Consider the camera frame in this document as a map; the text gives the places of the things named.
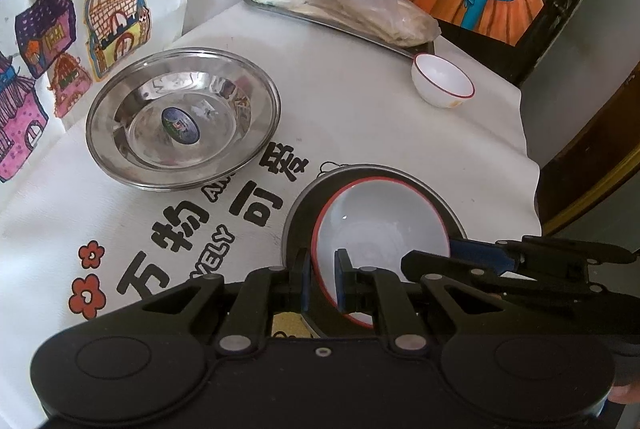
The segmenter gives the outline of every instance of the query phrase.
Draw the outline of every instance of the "brick house drawing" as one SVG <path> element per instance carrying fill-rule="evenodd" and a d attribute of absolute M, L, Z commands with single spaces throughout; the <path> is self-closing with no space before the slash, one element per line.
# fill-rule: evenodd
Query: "brick house drawing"
<path fill-rule="evenodd" d="M 76 11 L 71 0 L 36 0 L 15 16 L 20 55 L 37 79 L 76 40 Z"/>
<path fill-rule="evenodd" d="M 0 53 L 0 182 L 14 177 L 47 125 L 35 80 L 21 77 Z"/>
<path fill-rule="evenodd" d="M 93 80 L 80 66 L 80 59 L 63 53 L 56 60 L 48 89 L 56 96 L 54 115 L 61 119 L 91 87 Z"/>
<path fill-rule="evenodd" d="M 86 0 L 87 47 L 100 80 L 120 59 L 146 43 L 151 17 L 145 0 Z"/>

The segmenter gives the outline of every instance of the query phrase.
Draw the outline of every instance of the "white tablecloth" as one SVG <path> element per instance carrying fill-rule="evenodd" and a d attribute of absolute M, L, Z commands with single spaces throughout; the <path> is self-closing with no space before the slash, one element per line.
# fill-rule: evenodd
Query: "white tablecloth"
<path fill-rule="evenodd" d="M 105 176 L 82 124 L 58 141 L 0 213 L 0 415 L 12 428 L 44 420 L 29 382 L 43 340 L 190 275 L 217 268 L 237 281 L 279 263 L 287 212 L 321 167 L 410 173 L 449 204 L 472 239 L 540 234 L 538 166 L 526 156 L 520 92 L 448 41 L 436 42 L 436 54 L 476 85 L 475 98 L 455 110 L 420 99 L 409 59 L 243 3 L 175 45 L 232 51 L 273 78 L 282 118 L 272 156 L 219 186 L 158 194 Z M 279 171 L 277 161 L 289 159 L 290 174 Z M 251 196 L 239 203 L 242 191 Z M 262 212 L 247 215 L 254 203 Z M 185 243 L 158 234 L 154 241 L 167 208 L 197 220 Z"/>

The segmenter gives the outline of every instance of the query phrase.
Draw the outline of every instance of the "plastic bag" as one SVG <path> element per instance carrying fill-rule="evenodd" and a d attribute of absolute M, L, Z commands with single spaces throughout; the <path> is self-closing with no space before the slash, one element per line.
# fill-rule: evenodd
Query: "plastic bag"
<path fill-rule="evenodd" d="M 440 35 L 438 21 L 408 0 L 307 0 L 307 4 L 296 10 L 312 15 L 313 8 L 321 9 L 324 18 L 398 46 L 416 46 Z"/>

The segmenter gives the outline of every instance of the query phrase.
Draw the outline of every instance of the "red flower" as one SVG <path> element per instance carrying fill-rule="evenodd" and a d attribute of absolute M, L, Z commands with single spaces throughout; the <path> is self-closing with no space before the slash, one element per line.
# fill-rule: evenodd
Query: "red flower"
<path fill-rule="evenodd" d="M 82 259 L 82 268 L 98 268 L 100 258 L 104 256 L 104 247 L 94 239 L 78 249 L 78 257 Z"/>
<path fill-rule="evenodd" d="M 71 291 L 74 294 L 69 298 L 69 310 L 74 314 L 81 313 L 85 319 L 93 319 L 107 304 L 107 297 L 100 290 L 100 280 L 95 274 L 89 274 L 86 279 L 74 279 Z"/>

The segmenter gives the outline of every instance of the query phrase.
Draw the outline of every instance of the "white bowl with red rim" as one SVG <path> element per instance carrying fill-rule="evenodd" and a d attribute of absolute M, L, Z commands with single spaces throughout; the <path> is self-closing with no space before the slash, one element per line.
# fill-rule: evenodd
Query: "white bowl with red rim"
<path fill-rule="evenodd" d="M 354 268 L 400 269 L 412 250 L 449 257 L 449 236 L 440 215 L 423 194 L 409 184 L 384 176 L 355 180 L 336 192 L 316 220 L 311 260 L 324 296 L 337 307 L 334 254 L 346 249 Z M 371 327 L 371 317 L 350 314 L 350 320 Z"/>
<path fill-rule="evenodd" d="M 433 54 L 414 57 L 411 78 L 420 96 L 439 108 L 455 108 L 476 94 L 476 87 L 465 72 Z"/>

